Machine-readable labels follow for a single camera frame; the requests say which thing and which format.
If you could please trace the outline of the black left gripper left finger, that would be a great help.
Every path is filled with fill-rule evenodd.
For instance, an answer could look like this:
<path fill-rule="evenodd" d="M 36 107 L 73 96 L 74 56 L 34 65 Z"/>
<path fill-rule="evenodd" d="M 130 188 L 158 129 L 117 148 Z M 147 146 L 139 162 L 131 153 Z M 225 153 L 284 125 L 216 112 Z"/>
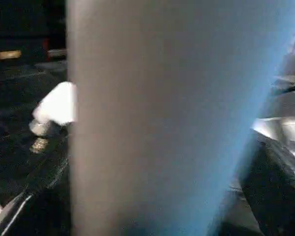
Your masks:
<path fill-rule="evenodd" d="M 69 236 L 68 138 L 0 157 L 0 236 Z"/>

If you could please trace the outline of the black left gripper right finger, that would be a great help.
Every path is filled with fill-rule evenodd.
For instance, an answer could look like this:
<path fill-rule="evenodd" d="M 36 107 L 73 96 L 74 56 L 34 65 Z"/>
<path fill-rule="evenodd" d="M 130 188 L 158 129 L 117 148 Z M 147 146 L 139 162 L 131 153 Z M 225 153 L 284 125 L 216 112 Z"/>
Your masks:
<path fill-rule="evenodd" d="M 295 236 L 295 156 L 280 142 L 254 136 L 238 175 L 265 236 Z"/>

